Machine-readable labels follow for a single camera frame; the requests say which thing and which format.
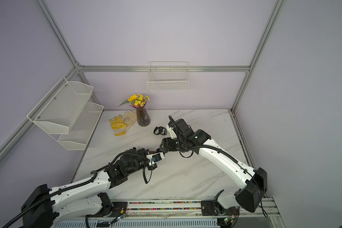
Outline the black watch pair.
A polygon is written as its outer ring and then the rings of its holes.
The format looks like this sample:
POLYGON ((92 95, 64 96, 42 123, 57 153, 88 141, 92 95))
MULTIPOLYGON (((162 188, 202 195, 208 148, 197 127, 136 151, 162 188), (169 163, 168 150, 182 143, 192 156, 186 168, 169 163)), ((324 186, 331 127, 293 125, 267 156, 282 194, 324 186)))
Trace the black watch pair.
POLYGON ((154 135, 167 135, 167 129, 165 127, 155 127, 154 131, 153 131, 154 135))

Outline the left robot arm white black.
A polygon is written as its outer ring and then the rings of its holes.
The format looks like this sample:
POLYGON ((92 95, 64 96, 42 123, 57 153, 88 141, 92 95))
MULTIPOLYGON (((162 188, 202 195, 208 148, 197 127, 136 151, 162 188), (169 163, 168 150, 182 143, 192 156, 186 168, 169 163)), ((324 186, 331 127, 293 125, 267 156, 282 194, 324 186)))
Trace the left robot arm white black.
POLYGON ((55 224, 80 216, 106 217, 114 210, 107 190, 128 180, 137 171, 152 170, 155 160, 149 151, 132 148, 118 154, 109 164, 94 170, 90 177, 58 187, 37 187, 8 221, 9 228, 19 219, 24 228, 51 228, 55 224))

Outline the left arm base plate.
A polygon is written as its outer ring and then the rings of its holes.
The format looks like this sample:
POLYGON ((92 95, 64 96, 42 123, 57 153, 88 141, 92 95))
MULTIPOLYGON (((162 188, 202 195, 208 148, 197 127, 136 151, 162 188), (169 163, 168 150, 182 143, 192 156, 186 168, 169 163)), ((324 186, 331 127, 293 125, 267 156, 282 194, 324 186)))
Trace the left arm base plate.
POLYGON ((128 206, 128 202, 118 201, 112 202, 111 207, 107 207, 105 209, 105 214, 103 217, 115 218, 121 215, 121 211, 126 211, 128 206))

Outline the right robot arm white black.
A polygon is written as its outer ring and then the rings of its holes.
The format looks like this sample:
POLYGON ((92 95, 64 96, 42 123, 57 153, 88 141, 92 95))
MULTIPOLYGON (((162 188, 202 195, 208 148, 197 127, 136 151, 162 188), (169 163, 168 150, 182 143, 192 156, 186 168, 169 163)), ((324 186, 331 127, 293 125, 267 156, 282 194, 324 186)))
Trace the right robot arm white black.
POLYGON ((209 134, 201 129, 193 131, 183 119, 170 117, 169 120, 166 129, 170 137, 162 140, 162 152, 178 151, 181 156, 187 152, 200 155, 220 168, 238 186, 235 192, 217 193, 212 200, 216 214, 237 207, 248 212, 263 208, 262 199, 268 190, 268 174, 264 169, 255 169, 239 161, 222 149, 209 134))

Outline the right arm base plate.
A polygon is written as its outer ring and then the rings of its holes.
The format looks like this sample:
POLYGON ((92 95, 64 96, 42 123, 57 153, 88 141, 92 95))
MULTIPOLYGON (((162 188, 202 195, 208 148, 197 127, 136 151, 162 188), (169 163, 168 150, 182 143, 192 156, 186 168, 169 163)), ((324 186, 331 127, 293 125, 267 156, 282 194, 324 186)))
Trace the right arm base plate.
POLYGON ((215 200, 202 200, 200 204, 203 216, 237 216, 240 214, 238 207, 225 209, 215 200))

